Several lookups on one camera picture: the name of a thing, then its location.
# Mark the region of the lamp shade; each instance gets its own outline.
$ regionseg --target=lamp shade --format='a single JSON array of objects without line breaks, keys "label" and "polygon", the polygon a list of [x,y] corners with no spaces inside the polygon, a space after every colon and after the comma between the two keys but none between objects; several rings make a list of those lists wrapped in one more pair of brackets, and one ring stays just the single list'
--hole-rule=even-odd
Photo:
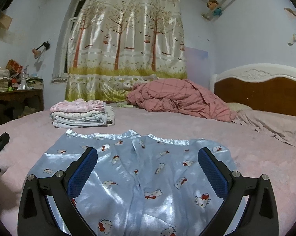
[{"label": "lamp shade", "polygon": [[38,58],[41,55],[41,51],[38,51],[36,49],[32,49],[32,53],[34,54],[34,58]]}]

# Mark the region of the metal screw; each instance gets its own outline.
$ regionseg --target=metal screw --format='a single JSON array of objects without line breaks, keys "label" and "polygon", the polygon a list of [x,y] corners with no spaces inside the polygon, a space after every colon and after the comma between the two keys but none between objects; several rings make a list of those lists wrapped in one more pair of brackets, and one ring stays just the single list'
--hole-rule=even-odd
[{"label": "metal screw", "polygon": [[269,176],[267,176],[266,174],[263,174],[263,175],[262,175],[262,179],[264,179],[264,180],[268,180],[268,179],[269,179]]},{"label": "metal screw", "polygon": [[27,179],[28,179],[29,181],[32,181],[32,180],[34,179],[34,175],[29,175],[29,176],[27,177]]},{"label": "metal screw", "polygon": [[241,174],[240,174],[240,172],[238,172],[238,171],[233,171],[233,172],[232,172],[232,176],[234,176],[234,177],[240,177]]},{"label": "metal screw", "polygon": [[57,177],[61,177],[62,175],[64,175],[64,172],[62,170],[56,171],[55,176]]}]

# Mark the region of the pink plaid comforter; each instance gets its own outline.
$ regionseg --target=pink plaid comforter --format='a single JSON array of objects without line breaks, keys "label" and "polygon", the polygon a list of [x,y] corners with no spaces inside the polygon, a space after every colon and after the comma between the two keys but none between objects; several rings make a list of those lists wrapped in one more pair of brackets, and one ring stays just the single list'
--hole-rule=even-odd
[{"label": "pink plaid comforter", "polygon": [[159,79],[136,84],[127,100],[149,112],[180,112],[226,122],[236,116],[210,90],[187,79]]}]

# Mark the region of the window frame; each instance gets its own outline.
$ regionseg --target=window frame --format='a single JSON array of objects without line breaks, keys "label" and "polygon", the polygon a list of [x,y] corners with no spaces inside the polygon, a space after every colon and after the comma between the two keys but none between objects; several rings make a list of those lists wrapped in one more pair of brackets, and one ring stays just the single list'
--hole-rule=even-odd
[{"label": "window frame", "polygon": [[62,42],[62,49],[61,49],[61,58],[60,58],[60,66],[59,66],[59,78],[67,78],[68,73],[65,73],[65,60],[66,60],[66,51],[67,51],[67,47],[68,47],[68,39],[70,37],[70,33],[71,33],[71,28],[72,28],[72,23],[75,22],[77,20],[78,17],[74,17],[75,12],[77,10],[78,4],[80,1],[83,0],[76,0],[76,4],[74,6],[74,9],[72,10],[71,13],[71,17],[68,19],[67,21],[67,27],[66,27],[66,32],[65,32],[65,36]]}]

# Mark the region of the tree pattern curtain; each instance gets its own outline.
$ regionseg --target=tree pattern curtain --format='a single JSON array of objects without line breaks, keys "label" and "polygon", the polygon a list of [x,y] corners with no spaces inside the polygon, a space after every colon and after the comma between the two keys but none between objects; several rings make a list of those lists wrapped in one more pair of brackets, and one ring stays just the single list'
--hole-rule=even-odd
[{"label": "tree pattern curtain", "polygon": [[136,83],[187,78],[179,0],[86,0],[67,60],[69,101],[118,102]]}]

